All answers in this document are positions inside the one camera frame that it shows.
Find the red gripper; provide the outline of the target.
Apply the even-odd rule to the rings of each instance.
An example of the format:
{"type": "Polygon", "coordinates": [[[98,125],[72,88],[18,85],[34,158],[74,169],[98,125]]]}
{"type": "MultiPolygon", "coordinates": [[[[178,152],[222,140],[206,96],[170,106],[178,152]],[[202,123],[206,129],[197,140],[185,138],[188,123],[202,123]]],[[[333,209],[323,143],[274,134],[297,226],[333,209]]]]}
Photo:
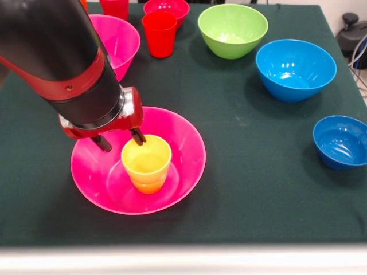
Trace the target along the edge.
{"type": "Polygon", "coordinates": [[[130,130],[136,144],[144,144],[146,138],[140,126],[143,121],[141,97],[134,87],[121,87],[117,104],[101,119],[85,124],[74,125],[62,116],[58,117],[65,134],[72,139],[91,138],[104,152],[111,151],[111,145],[102,136],[102,133],[114,130],[130,130]]]}

